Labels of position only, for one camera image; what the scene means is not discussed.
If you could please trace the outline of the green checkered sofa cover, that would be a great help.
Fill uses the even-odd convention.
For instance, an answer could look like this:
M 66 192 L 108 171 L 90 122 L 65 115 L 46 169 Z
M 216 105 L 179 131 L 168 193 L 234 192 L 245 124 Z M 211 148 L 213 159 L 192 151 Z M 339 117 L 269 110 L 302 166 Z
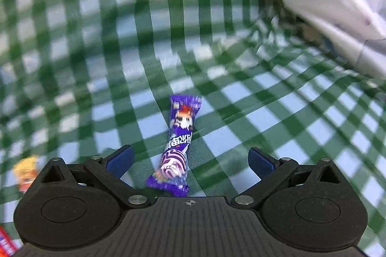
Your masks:
M 254 185 L 253 146 L 300 164 L 327 157 L 368 211 L 361 249 L 385 255 L 385 84 L 309 42 L 281 0 L 1 0 L 1 226 L 15 245 L 17 162 L 129 144 L 123 180 L 144 189 L 175 94 L 203 99 L 192 196 Z

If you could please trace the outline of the red snack packet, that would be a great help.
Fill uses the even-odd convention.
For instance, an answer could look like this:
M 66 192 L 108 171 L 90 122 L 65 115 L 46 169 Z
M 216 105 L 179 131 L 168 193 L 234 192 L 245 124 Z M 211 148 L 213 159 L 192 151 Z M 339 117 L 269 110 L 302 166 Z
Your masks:
M 0 227 L 0 257 L 12 257 L 17 252 L 15 246 L 6 231 Z

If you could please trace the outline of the yellow red candy bar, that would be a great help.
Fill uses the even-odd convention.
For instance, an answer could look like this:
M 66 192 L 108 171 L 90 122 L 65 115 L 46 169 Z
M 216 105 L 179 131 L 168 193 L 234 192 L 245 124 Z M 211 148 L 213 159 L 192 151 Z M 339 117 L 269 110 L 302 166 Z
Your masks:
M 13 173 L 16 176 L 19 191 L 25 194 L 38 175 L 39 158 L 36 155 L 20 160 L 13 166 Z

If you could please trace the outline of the purple candy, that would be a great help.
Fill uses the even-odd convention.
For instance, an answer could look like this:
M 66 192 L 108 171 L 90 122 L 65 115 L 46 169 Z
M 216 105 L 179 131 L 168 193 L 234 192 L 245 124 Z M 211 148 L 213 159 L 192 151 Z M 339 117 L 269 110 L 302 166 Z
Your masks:
M 146 185 L 152 189 L 169 192 L 175 197 L 185 197 L 189 192 L 186 182 L 188 148 L 202 98 L 192 95 L 172 95 L 170 102 L 169 140 L 158 169 L 147 179 Z

